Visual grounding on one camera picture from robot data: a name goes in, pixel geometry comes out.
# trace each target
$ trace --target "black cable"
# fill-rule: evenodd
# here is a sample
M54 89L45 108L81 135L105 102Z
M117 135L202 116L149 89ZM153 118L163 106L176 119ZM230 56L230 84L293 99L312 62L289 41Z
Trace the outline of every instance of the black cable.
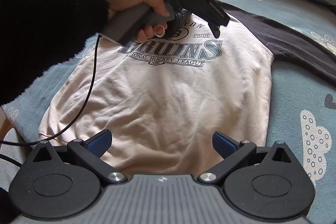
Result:
M92 73L92 80L91 80L91 85L90 85L90 88L89 88L89 91L87 93L87 96L86 96L86 99L84 101L84 104L81 108L81 110L78 112L78 114L76 115L76 117L74 117L74 119L70 122L70 124L68 124L65 128L63 128L60 132L58 132L57 134L55 134L54 136L52 137L49 137L49 138L46 138L44 140L40 140L40 141L50 141L54 138L57 138L59 135L63 134L70 126L72 126L74 124L74 122L78 119L78 117L82 114L88 100L89 100L89 97L91 95L91 91L92 91L92 88L93 88L93 84L95 82L95 76L96 76L96 67L97 67L97 51L98 51L98 42L99 42L99 39L101 38L101 36L99 35L98 38L97 38L97 42L96 42L96 47L94 49L94 63L93 63L93 73ZM30 146L30 145L36 145L38 144L40 141L36 141L36 142L30 142L30 143L14 143L14 142L7 142L7 141L1 141L0 140L0 143L2 144L7 144L7 145L16 145L16 146Z
M0 159L6 160L6 161L8 161L8 162L10 162L10 163L12 163L12 164L18 166L18 167L21 167L21 165L22 165L22 164L19 163L18 161L13 160L12 158L7 157L7 156L4 155L4 154L0 154Z

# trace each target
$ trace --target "black t-shirt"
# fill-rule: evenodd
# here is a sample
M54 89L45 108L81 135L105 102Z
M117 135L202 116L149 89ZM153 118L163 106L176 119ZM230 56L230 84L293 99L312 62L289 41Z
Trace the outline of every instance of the black t-shirt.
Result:
M275 20L249 13L219 0L218 3L273 53L274 60L299 65L336 86L336 57L322 45Z

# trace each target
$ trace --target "hand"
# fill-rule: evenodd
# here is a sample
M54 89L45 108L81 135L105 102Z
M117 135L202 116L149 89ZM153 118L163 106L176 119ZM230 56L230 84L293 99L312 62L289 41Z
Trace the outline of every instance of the hand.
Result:
M162 16L169 16L163 0L109 0L110 9L109 9L109 18L113 17L117 12L125 10L127 8L136 6L142 2L147 3L149 6L153 7L154 11ZM167 23L161 23L162 27L167 29ZM155 32L152 26L146 25L142 30L139 30L137 33L138 42L145 42L150 38L153 38L157 34L163 34L163 28L157 25L155 27Z

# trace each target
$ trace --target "fuzzy black sleeve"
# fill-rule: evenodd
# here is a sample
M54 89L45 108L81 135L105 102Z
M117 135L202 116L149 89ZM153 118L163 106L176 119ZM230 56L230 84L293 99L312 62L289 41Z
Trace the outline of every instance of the fuzzy black sleeve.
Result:
M80 52L108 8L107 0L0 0L0 105Z

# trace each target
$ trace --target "round black disc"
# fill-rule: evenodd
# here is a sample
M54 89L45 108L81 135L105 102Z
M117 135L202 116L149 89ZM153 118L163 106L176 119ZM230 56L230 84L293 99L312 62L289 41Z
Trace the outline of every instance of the round black disc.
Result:
M310 179L289 163L279 164L274 167L260 164L234 171L225 180L225 195L238 210L263 220L306 214L314 199Z
M9 195L24 214L38 219L64 218L90 206L100 194L91 171L62 164L59 168L25 170L13 180Z

